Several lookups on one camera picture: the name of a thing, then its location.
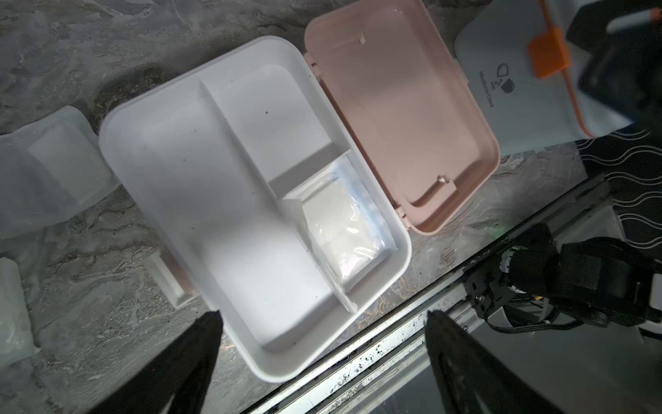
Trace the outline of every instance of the white plastic box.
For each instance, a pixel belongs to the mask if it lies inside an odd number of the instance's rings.
[[[304,59],[256,39],[116,108],[100,133],[113,171],[271,382],[296,376],[406,270],[406,227],[438,231],[498,165],[419,0],[354,3],[313,21],[306,45]],[[274,202],[343,154],[396,247],[347,284],[358,313]]]

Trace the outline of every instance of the gray marble surface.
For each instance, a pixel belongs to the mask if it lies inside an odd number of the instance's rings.
[[[409,269],[332,348],[584,178],[574,144],[503,158],[439,234],[411,233]],[[167,302],[142,263],[159,245],[121,187],[66,223],[0,242],[0,255],[20,265],[40,348],[0,370],[0,412],[84,411],[207,310],[199,298],[180,310]],[[276,387],[257,379],[224,336],[204,412],[239,412]]]
[[[0,1],[0,132],[74,104],[94,127],[119,101],[273,34],[303,49],[308,22],[351,0]],[[452,50],[489,0],[425,0]],[[142,75],[137,78],[136,71]],[[107,87],[117,79],[120,85]],[[436,236],[412,234],[410,268],[338,346],[585,177],[573,144],[502,159]],[[78,413],[127,381],[207,310],[176,311],[143,258],[160,245],[123,188],[66,223],[0,240],[19,263],[34,356],[0,370],[0,413]],[[205,413],[239,412],[277,384],[223,338]]]

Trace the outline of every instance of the white packet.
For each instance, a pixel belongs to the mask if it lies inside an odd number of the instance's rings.
[[[0,258],[0,368],[34,354],[19,266]]]
[[[347,156],[341,156],[281,202],[336,297],[396,249],[386,221]]]

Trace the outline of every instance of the orange trim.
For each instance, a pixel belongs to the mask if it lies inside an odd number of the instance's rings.
[[[577,117],[577,122],[579,123],[579,128],[589,137],[595,138],[590,132],[589,129],[584,125],[584,120],[581,118],[581,112],[579,112],[579,105],[577,104],[577,99],[573,93],[572,84],[573,81],[570,79],[570,73],[568,69],[561,70],[561,75],[563,75],[563,81],[565,82],[565,88],[568,89],[570,102],[573,104],[573,110],[575,111],[575,116]]]
[[[538,4],[540,4],[540,9],[542,10],[542,15],[543,18],[545,19],[545,24],[547,25],[547,31],[551,31],[553,28],[552,22],[551,22],[551,17],[549,16],[549,9],[547,8],[547,3],[545,0],[538,0]],[[570,72],[568,71],[567,68],[561,70],[561,75],[563,77],[563,83],[565,83],[565,88],[568,91],[568,96],[570,97],[570,103],[573,106],[573,110],[575,112],[575,116],[577,118],[577,123],[579,124],[579,128],[582,130],[583,133],[586,134],[587,137],[589,138],[595,138],[590,132],[589,129],[584,125],[584,121],[581,118],[581,112],[579,111],[579,104],[577,104],[577,98],[575,97],[575,92],[573,91],[573,82],[572,79],[570,78]]]
[[[659,7],[654,7],[651,9],[651,20],[653,23],[660,21],[660,9]]]
[[[552,28],[552,25],[551,25],[551,18],[549,17],[549,10],[547,9],[547,3],[545,3],[545,0],[538,0],[538,4],[540,4],[540,8],[542,9],[542,17],[545,18],[545,24],[547,25],[547,30],[550,30]]]

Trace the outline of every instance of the black wavy pattern cloth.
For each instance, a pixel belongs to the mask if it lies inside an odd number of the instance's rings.
[[[589,176],[605,173],[628,244],[662,260],[662,136],[633,124],[577,141]]]

